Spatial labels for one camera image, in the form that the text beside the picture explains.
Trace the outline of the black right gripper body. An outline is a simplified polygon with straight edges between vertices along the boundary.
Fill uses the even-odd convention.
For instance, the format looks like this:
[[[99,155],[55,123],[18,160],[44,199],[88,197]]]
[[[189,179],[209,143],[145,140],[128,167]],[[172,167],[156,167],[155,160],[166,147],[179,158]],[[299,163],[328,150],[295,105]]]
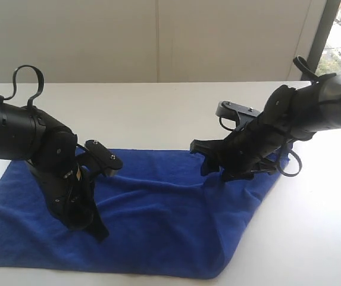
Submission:
[[[222,180],[251,180],[257,173],[272,175],[280,171],[288,143],[287,131],[266,124],[263,119],[253,119],[222,141],[218,152]]]

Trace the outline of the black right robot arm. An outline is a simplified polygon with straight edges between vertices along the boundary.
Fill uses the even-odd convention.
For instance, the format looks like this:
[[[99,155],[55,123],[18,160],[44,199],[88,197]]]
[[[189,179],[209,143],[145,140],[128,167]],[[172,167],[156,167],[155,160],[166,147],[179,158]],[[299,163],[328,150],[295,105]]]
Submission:
[[[223,139],[193,140],[190,152],[204,156],[201,175],[221,172],[223,181],[251,180],[258,173],[284,174],[281,158],[290,146],[320,131],[341,129],[341,74],[325,74],[311,85],[278,87],[262,111],[221,101],[215,112],[236,127]]]

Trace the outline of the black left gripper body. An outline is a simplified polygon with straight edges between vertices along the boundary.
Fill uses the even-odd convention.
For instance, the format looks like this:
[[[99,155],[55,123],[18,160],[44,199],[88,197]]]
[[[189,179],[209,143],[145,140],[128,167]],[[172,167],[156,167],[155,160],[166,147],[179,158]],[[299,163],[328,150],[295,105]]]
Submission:
[[[41,147],[30,159],[28,168],[54,218],[68,229],[86,229],[92,224],[95,203],[76,147]]]

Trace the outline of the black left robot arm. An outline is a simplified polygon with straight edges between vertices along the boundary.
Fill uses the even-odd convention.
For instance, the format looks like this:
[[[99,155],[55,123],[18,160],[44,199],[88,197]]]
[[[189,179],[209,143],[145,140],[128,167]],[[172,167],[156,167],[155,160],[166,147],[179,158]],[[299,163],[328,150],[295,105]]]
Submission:
[[[16,107],[0,96],[0,159],[24,161],[50,214],[71,231],[101,242],[109,236],[95,200],[102,160],[86,144],[83,152],[70,128],[36,107]]]

